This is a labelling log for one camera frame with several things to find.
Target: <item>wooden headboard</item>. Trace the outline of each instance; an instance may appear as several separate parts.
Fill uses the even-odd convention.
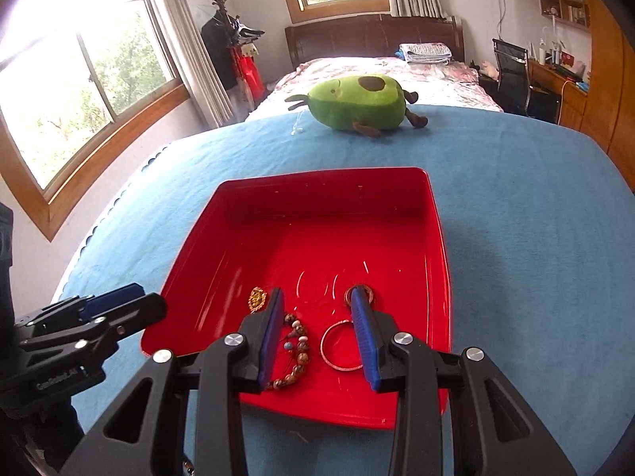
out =
[[[392,57],[401,43],[445,43],[465,62],[463,30],[454,17],[365,14],[287,27],[293,68],[320,57]]]

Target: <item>wooden desk drawer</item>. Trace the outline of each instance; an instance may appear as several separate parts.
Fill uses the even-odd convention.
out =
[[[556,94],[562,94],[564,79],[558,77],[553,71],[536,62],[531,63],[531,82],[538,83],[545,89],[553,91]]]
[[[580,90],[573,82],[564,84],[562,91],[562,100],[566,101],[567,104],[583,115],[587,106],[586,93]]]

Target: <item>bangle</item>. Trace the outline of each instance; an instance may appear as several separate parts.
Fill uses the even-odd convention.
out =
[[[319,354],[320,356],[322,356],[322,359],[324,360],[324,362],[326,363],[326,365],[328,365],[329,367],[331,367],[332,369],[338,370],[340,372],[353,372],[354,370],[360,370],[361,367],[363,367],[363,365],[358,365],[357,367],[340,367],[338,365],[335,365],[334,363],[330,362],[327,358],[326,355],[324,354],[324,341],[326,339],[326,336],[336,327],[338,326],[343,326],[344,324],[352,324],[353,321],[350,319],[346,319],[344,321],[339,321],[334,323],[332,326],[329,326],[328,329],[325,330],[324,334],[322,335],[322,340],[319,343]]]

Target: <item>gold brooch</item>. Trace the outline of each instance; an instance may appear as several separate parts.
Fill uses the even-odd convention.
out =
[[[255,313],[265,307],[267,292],[256,286],[249,295],[249,312]]]

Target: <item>ring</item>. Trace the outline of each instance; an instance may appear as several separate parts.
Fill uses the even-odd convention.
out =
[[[373,302],[375,300],[375,293],[373,292],[373,289],[370,288],[368,284],[359,284],[355,286],[361,286],[364,289],[364,291],[366,292],[366,297],[368,298],[368,304],[373,305]],[[353,291],[353,288],[355,288],[355,286],[351,286],[350,288],[348,288],[346,293],[344,294],[344,300],[346,301],[346,305],[349,308],[350,308],[350,294]]]
[[[334,363],[331,363],[328,359],[326,359],[326,355],[324,354],[324,340],[326,339],[326,336],[329,334],[329,332],[334,327],[343,326],[344,324],[352,324],[352,323],[353,323],[353,321],[350,320],[350,319],[346,319],[344,321],[339,321],[339,322],[334,323],[332,326],[330,326],[328,329],[325,330],[324,334],[322,335],[322,340],[319,343],[319,354],[320,354],[320,356],[322,356],[322,359],[324,360],[326,365],[328,365],[332,369],[338,370],[340,372],[352,372],[354,370],[360,370],[360,368],[363,367],[364,365],[361,364],[361,365],[358,365],[357,367],[338,367]]]

